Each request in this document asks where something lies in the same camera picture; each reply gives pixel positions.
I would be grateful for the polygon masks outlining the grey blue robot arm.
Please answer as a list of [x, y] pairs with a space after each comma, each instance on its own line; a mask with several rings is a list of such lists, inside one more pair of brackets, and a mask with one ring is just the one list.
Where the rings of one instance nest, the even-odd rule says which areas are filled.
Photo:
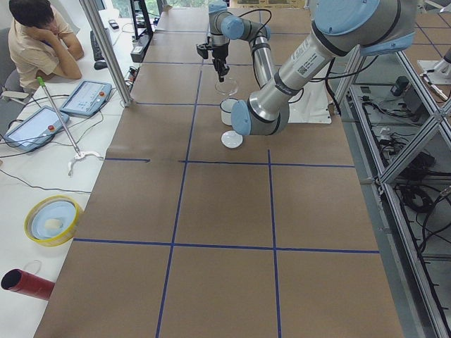
[[260, 89], [233, 105], [231, 124], [241, 135], [272, 135], [290, 117], [289, 101], [335, 57], [356, 46], [362, 56], [391, 54], [408, 48], [415, 35], [415, 1], [320, 1], [311, 32], [291, 57], [275, 69], [268, 26], [228, 12], [223, 1], [209, 5], [209, 35], [196, 46], [204, 59], [212, 58], [220, 82], [230, 41], [248, 42]]

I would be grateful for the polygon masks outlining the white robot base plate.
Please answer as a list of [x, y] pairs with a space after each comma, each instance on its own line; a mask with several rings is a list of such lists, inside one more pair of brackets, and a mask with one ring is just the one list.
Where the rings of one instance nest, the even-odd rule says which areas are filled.
[[331, 124], [328, 96], [323, 82], [309, 82], [289, 100], [289, 123]]

